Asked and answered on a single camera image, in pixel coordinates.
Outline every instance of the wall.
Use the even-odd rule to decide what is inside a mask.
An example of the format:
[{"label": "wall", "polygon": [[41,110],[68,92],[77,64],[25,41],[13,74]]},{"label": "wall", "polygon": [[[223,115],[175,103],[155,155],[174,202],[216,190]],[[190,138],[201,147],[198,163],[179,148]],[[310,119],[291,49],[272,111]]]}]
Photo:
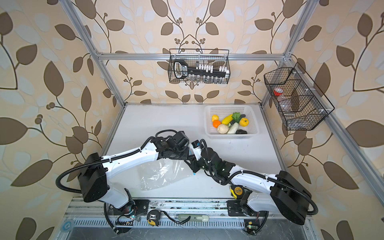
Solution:
[{"label": "wall", "polygon": [[[104,97],[99,70],[56,3],[0,1],[3,239],[54,236],[74,196],[55,179],[100,152],[120,110]],[[63,182],[78,187],[74,178]]]},{"label": "wall", "polygon": [[[293,57],[330,98],[337,117],[381,173],[383,5],[320,0]],[[381,239],[384,208],[326,123],[309,132],[286,131],[272,102],[266,112],[289,172],[319,207],[313,217],[323,239]]]},{"label": "wall", "polygon": [[219,48],[282,53],[303,0],[74,0],[100,52]]},{"label": "wall", "polygon": [[330,1],[310,19],[294,59],[335,105],[353,139],[384,174],[384,2]]},{"label": "wall", "polygon": [[273,61],[234,61],[228,84],[172,84],[165,70],[168,62],[109,62],[109,71],[128,103],[257,103],[266,91],[263,74],[276,69]]},{"label": "wall", "polygon": [[[218,48],[230,53],[263,54],[283,53],[305,2],[99,0],[93,4],[76,0],[73,4],[100,52],[169,53],[170,48]],[[169,83],[166,61],[111,60],[106,64],[128,103],[147,104],[259,102],[266,91],[261,76],[277,66],[274,61],[233,61],[228,85],[191,85]]]}]

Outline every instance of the white plastic basket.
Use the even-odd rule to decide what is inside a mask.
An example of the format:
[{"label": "white plastic basket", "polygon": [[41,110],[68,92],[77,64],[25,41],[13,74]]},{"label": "white plastic basket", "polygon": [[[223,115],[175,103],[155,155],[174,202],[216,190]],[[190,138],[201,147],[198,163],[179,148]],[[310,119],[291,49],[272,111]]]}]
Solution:
[{"label": "white plastic basket", "polygon": [[[248,105],[209,105],[204,108],[204,128],[205,133],[211,139],[241,139],[251,138],[258,133],[258,124],[256,121],[255,113],[253,109]],[[223,120],[228,115],[233,113],[245,114],[249,120],[249,124],[246,127],[239,126],[239,129],[243,129],[248,134],[220,134],[217,132],[217,128],[212,125],[212,116],[217,115],[219,120]]]}]

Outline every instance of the vent grille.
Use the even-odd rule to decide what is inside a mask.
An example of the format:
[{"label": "vent grille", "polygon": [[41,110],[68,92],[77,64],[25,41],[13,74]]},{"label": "vent grille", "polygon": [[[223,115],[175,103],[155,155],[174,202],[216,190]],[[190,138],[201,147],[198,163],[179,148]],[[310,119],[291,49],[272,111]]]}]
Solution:
[{"label": "vent grille", "polygon": [[[107,221],[103,218],[76,218],[74,220],[75,227],[109,227]],[[122,225],[119,227],[137,227],[137,228],[147,228],[152,227],[146,221],[146,218],[141,218],[140,222],[134,221],[133,226]],[[243,219],[224,219],[224,218],[211,218],[208,222],[187,222],[183,225],[176,224],[169,219],[160,220],[159,228],[172,228],[172,227],[182,227],[182,228],[232,228],[232,229],[241,229],[244,228]]]}]

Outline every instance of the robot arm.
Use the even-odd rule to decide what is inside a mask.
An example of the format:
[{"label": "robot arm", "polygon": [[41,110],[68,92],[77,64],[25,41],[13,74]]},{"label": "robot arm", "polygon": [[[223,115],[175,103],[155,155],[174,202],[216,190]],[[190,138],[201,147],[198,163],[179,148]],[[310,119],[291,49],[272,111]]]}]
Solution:
[{"label": "robot arm", "polygon": [[[157,136],[166,131],[175,134],[166,138]],[[122,192],[114,188],[109,180],[145,162],[169,158],[184,160],[194,173],[200,169],[208,171],[212,179],[221,185],[231,184],[232,195],[241,199],[241,210],[247,215],[262,210],[280,211],[290,221],[303,225],[307,214],[317,213],[310,193],[289,173],[280,171],[278,175],[267,175],[252,172],[223,161],[212,148],[207,147],[203,139],[189,144],[183,131],[161,132],[147,139],[141,147],[126,152],[102,157],[97,153],[91,154],[82,166],[62,173],[56,185],[66,191],[82,193],[85,202],[101,200],[128,213],[134,205],[129,191],[125,189],[126,192]],[[78,169],[81,169],[78,175],[81,190],[62,186],[60,180]],[[307,213],[310,203],[313,203],[314,211]]]}]

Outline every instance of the hanging wire basket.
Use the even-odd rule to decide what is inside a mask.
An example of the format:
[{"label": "hanging wire basket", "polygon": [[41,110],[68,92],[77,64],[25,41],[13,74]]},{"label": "hanging wire basket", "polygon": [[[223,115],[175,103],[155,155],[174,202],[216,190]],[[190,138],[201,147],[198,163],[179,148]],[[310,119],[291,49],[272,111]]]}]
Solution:
[{"label": "hanging wire basket", "polygon": [[228,55],[223,49],[170,49],[169,82],[228,84]]},{"label": "hanging wire basket", "polygon": [[[305,70],[296,65],[293,68],[283,67],[264,74],[264,81],[286,130],[313,130],[333,110],[334,106],[325,96],[321,88],[313,82],[308,86],[301,77]],[[315,96],[327,100],[325,106]]]}]

